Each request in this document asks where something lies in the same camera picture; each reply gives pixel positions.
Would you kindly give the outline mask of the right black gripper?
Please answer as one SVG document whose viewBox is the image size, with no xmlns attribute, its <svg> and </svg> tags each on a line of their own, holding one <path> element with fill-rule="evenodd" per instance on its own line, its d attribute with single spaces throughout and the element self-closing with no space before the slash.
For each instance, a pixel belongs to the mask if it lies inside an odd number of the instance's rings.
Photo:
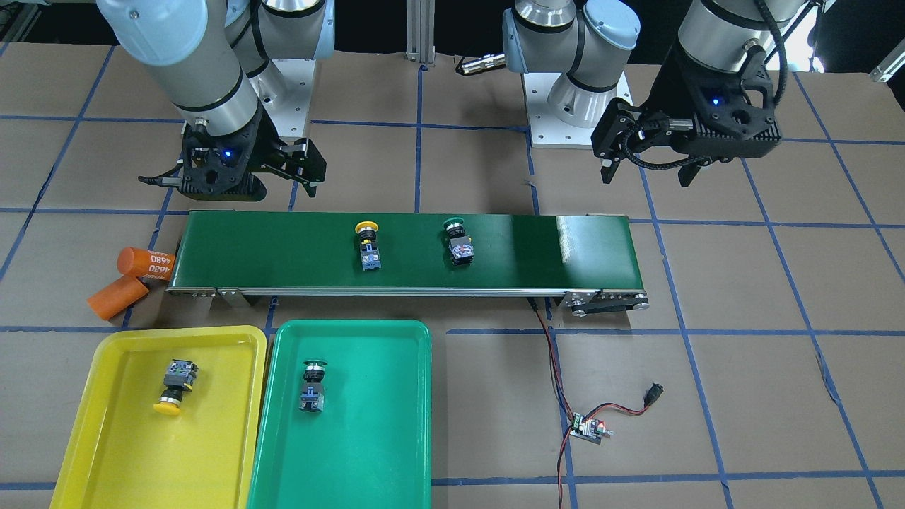
<svg viewBox="0 0 905 509">
<path fill-rule="evenodd" d="M 284 142 L 269 116 L 256 113 L 245 126 L 223 136 L 214 136 L 206 120 L 196 119 L 183 129 L 175 167 L 155 177 L 141 176 L 139 181 L 175 188 L 198 201 L 256 202 L 267 194 L 257 176 L 265 172 L 301 183 L 313 199 L 326 171 L 327 162 L 311 139 Z"/>
</svg>

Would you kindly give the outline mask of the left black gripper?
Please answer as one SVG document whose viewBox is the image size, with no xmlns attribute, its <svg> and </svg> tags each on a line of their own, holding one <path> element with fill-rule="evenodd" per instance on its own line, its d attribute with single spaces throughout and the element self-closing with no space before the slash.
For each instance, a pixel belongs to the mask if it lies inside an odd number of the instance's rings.
<svg viewBox="0 0 905 509">
<path fill-rule="evenodd" d="M 782 142 L 766 51 L 756 43 L 743 49 L 740 70 L 711 69 L 675 43 L 647 100 L 631 106 L 610 101 L 591 134 L 601 157 L 601 180 L 612 182 L 617 159 L 653 146 L 669 146 L 689 158 L 679 168 L 679 184 L 691 186 L 704 157 L 759 158 Z"/>
</svg>

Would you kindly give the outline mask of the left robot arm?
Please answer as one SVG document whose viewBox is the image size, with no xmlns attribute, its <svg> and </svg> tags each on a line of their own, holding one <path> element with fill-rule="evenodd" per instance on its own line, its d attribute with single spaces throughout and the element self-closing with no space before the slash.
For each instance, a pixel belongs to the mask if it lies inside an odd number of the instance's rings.
<svg viewBox="0 0 905 509">
<path fill-rule="evenodd" d="M 678 168 L 688 187 L 707 165 L 762 158 L 782 142 L 783 29 L 803 6 L 693 1 L 637 106 L 615 93 L 642 32 L 624 2 L 517 1 L 502 16 L 502 47 L 511 71 L 557 75 L 547 102 L 563 122 L 591 130 L 603 183 L 627 160 L 646 170 Z"/>
</svg>

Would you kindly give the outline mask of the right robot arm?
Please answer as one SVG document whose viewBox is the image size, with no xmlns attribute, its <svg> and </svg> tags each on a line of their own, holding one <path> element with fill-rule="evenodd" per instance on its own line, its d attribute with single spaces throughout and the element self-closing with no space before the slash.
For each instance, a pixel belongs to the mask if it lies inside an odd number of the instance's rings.
<svg viewBox="0 0 905 509">
<path fill-rule="evenodd" d="M 182 116 L 177 164 L 149 186 L 199 201 L 261 201 L 262 172 L 309 197 L 327 162 L 304 135 L 302 81 L 278 62 L 335 51 L 333 1 L 99 1 L 117 41 L 141 62 Z"/>
</svg>

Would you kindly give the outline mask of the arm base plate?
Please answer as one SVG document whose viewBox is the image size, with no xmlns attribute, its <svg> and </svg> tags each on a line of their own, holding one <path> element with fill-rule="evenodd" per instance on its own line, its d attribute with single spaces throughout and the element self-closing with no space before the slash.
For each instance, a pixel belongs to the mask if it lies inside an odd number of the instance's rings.
<svg viewBox="0 0 905 509">
<path fill-rule="evenodd" d="M 315 60 L 272 60 L 255 77 L 259 99 L 284 141 L 306 136 L 316 71 Z"/>
<path fill-rule="evenodd" d="M 532 145 L 540 148 L 591 148 L 591 134 L 614 98 L 631 103 L 625 74 L 614 89 L 580 89 L 563 72 L 523 74 Z"/>
</svg>

